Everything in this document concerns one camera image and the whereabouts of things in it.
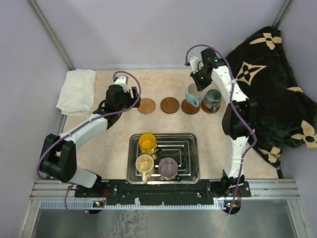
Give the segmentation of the dark wooden coaster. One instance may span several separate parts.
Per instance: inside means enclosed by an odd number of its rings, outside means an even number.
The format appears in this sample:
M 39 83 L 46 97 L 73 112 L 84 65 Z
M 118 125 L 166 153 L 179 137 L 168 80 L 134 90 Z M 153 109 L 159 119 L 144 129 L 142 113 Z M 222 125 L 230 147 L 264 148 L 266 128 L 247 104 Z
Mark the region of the dark wooden coaster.
M 194 115 L 199 112 L 200 107 L 194 107 L 192 104 L 188 103 L 185 99 L 181 103 L 181 110 L 188 115 Z
M 166 114 L 176 113 L 179 107 L 179 101 L 173 97 L 166 97 L 160 103 L 160 109 Z
M 202 100 L 201 108 L 208 114 L 214 114 L 220 109 L 221 101 Z

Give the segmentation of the grey ceramic mug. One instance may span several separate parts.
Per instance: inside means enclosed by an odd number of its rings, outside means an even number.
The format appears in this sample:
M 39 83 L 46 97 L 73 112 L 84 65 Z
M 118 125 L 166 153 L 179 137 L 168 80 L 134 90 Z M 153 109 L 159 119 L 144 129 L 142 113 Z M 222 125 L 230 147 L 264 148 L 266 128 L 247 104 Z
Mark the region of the grey ceramic mug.
M 207 109 L 215 113 L 221 105 L 221 93 L 216 89 L 211 89 L 205 94 L 203 102 Z

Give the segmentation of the yellow glass cup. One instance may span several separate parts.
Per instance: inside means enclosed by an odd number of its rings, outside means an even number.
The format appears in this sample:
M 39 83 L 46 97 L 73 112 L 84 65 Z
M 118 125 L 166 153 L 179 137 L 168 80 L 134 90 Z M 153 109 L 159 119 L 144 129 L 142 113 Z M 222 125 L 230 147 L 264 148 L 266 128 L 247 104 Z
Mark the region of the yellow glass cup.
M 157 139 L 151 133 L 144 133 L 138 140 L 139 148 L 142 154 L 153 155 L 159 151 Z

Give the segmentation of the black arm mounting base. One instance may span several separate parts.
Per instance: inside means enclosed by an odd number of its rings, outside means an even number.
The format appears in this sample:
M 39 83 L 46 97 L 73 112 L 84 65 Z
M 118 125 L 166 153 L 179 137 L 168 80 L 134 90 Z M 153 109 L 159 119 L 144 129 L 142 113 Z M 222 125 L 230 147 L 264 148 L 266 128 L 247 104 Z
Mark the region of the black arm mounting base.
M 163 184 L 131 184 L 123 179 L 101 180 L 93 188 L 81 185 L 75 188 L 76 198 L 101 198 L 101 202 L 95 202 L 95 208 L 105 206 L 132 206 L 140 204 L 142 207 L 159 207 L 161 205 L 172 208 L 189 208 L 204 205 L 214 205 L 215 198 L 235 197 L 232 202 L 229 199 L 224 203 L 224 210 L 235 214 L 240 210 L 241 199 L 250 197 L 250 187 L 244 176 L 241 177 L 242 185 L 228 187 L 225 179 L 201 179 L 197 183 L 190 184 L 180 180 Z

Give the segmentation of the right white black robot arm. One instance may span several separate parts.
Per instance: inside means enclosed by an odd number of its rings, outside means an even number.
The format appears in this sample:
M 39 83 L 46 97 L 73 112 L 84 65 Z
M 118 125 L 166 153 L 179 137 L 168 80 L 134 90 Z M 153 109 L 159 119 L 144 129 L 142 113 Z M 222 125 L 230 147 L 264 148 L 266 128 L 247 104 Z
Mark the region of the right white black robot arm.
M 253 126 L 257 103 L 242 92 L 233 77 L 229 63 L 214 48 L 209 47 L 201 51 L 201 59 L 188 58 L 186 55 L 185 64 L 191 67 L 190 76 L 198 92 L 202 92 L 214 82 L 227 104 L 222 129 L 230 137 L 231 142 L 224 169 L 224 176 L 229 179 L 221 184 L 221 190 L 225 195 L 233 196 L 239 190 L 239 184 L 234 179 L 243 174 L 243 158 L 247 152 L 245 146 L 248 138 L 252 135 L 256 139 Z

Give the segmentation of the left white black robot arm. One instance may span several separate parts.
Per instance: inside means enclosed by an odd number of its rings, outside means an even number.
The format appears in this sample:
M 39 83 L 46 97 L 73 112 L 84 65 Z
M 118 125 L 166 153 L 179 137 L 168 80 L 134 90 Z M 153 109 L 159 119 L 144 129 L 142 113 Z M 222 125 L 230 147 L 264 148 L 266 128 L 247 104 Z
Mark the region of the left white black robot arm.
M 77 165 L 77 151 L 98 134 L 110 129 L 123 112 L 140 106 L 141 91 L 136 87 L 124 89 L 119 84 L 109 86 L 106 98 L 80 125 L 60 134 L 49 134 L 43 144 L 37 172 L 43 172 L 63 183 L 85 187 L 91 196 L 103 191 L 101 177 Z

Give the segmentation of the purple ceramic mug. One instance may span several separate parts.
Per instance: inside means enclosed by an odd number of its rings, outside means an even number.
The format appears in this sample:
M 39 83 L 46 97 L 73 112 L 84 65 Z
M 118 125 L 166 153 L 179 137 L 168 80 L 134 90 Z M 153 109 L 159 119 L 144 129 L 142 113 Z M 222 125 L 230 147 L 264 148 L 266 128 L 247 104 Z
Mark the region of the purple ceramic mug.
M 178 174 L 178 164 L 173 158 L 164 158 L 158 164 L 158 171 L 162 180 L 173 180 Z

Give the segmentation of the woven rattan coaster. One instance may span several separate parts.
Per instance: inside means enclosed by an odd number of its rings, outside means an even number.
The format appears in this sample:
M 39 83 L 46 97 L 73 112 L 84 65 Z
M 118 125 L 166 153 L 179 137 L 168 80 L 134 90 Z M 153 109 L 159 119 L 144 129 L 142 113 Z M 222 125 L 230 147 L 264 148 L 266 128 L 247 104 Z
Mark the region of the woven rattan coaster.
M 140 101 L 138 111 L 142 114 L 151 114 L 156 109 L 156 103 L 150 98 L 144 98 Z

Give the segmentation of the white mug blue handle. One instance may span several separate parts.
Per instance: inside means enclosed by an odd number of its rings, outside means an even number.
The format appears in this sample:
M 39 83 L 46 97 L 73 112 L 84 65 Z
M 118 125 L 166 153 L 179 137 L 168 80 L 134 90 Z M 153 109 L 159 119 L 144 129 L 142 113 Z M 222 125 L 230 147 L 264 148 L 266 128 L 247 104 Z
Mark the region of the white mug blue handle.
M 198 91 L 196 84 L 192 83 L 186 89 L 185 100 L 194 107 L 198 107 L 202 95 L 203 91 Z

